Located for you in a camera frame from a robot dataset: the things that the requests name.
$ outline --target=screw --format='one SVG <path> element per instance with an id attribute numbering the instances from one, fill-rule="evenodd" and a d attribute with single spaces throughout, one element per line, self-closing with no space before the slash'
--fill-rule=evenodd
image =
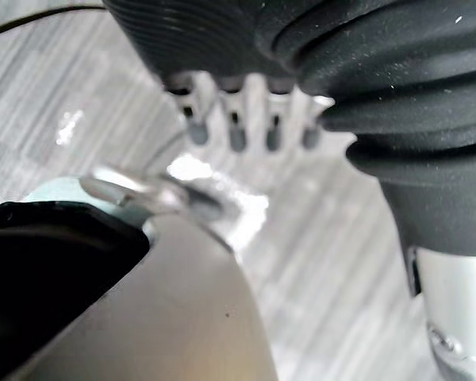
<path id="1" fill-rule="evenodd" d="M 455 350 L 455 344 L 453 344 L 453 341 L 450 338 L 445 337 L 437 328 L 428 327 L 428 335 L 434 345 L 440 345 L 448 352 L 453 352 Z"/>

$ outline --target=silver metal part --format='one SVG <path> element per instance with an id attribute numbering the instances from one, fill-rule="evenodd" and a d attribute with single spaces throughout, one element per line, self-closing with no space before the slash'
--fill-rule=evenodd
<path id="1" fill-rule="evenodd" d="M 438 362 L 476 376 L 476 256 L 418 248 L 416 265 Z"/>
<path id="2" fill-rule="evenodd" d="M 291 93 L 267 93 L 267 137 L 266 146 L 270 151 L 277 151 L 282 142 L 282 130 L 289 115 Z"/>
<path id="3" fill-rule="evenodd" d="M 148 224 L 158 240 L 144 261 L 21 379 L 276 380 L 254 298 L 232 253 L 184 217 Z"/>
<path id="4" fill-rule="evenodd" d="M 131 190 L 91 178 L 54 179 L 23 199 L 23 202 L 43 201 L 84 202 L 138 229 L 152 215 L 132 200 Z"/>
<path id="5" fill-rule="evenodd" d="M 305 149 L 316 147 L 322 133 L 319 116 L 327 108 L 333 106 L 334 103 L 333 99 L 321 96 L 313 97 L 310 100 L 305 117 L 305 129 L 301 138 L 301 143 Z"/>
<path id="6" fill-rule="evenodd" d="M 245 91 L 228 93 L 220 92 L 220 98 L 226 117 L 228 118 L 229 142 L 235 152 L 242 152 L 247 147 L 245 121 L 247 110 L 245 106 Z"/>
<path id="7" fill-rule="evenodd" d="M 206 125 L 208 110 L 203 109 L 197 87 L 190 81 L 184 91 L 170 91 L 178 109 L 187 123 L 187 132 L 195 144 L 205 144 L 209 139 Z"/>

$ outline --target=ribbed black rubber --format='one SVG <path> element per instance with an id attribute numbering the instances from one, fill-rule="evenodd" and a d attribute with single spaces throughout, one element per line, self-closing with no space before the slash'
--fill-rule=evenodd
<path id="1" fill-rule="evenodd" d="M 381 181 L 406 263 L 416 246 L 476 256 L 476 0 L 242 7 L 265 54 L 336 100 L 322 123 L 358 136 L 347 156 Z"/>
<path id="2" fill-rule="evenodd" d="M 161 78 L 184 71 L 215 77 L 290 76 L 254 45 L 253 20 L 230 0 L 105 0 L 146 65 Z"/>

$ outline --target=power cord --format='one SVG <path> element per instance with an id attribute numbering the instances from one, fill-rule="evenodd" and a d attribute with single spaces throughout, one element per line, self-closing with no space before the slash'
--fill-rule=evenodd
<path id="1" fill-rule="evenodd" d="M 78 10 L 107 10 L 104 6 L 97 4 L 81 5 L 81 6 L 62 6 L 60 8 L 52 8 L 50 10 L 44 10 L 42 12 L 33 13 L 28 16 L 24 16 L 15 20 L 0 24 L 0 34 L 7 32 L 11 29 L 15 29 L 19 26 L 26 25 L 30 22 L 40 20 L 41 18 L 53 16 L 59 13 L 74 12 Z"/>

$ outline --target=gray striped floor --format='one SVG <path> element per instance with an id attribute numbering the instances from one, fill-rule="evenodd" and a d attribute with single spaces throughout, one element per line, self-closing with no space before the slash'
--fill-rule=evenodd
<path id="1" fill-rule="evenodd" d="M 0 0 L 0 22 L 63 3 Z M 181 140 L 154 160 L 182 125 L 109 15 L 73 13 L 2 35 L 0 202 L 98 163 L 154 172 L 191 152 L 269 197 L 266 223 L 240 254 L 282 381 L 438 380 L 422 301 L 408 296 L 376 182 L 345 161 L 347 136 L 324 135 L 309 154 L 300 149 L 300 94 L 283 150 L 268 154 L 260 85 L 248 82 L 254 139 L 244 154 L 229 152 L 216 110 L 207 147 Z M 57 144 L 71 121 L 71 139 Z"/>

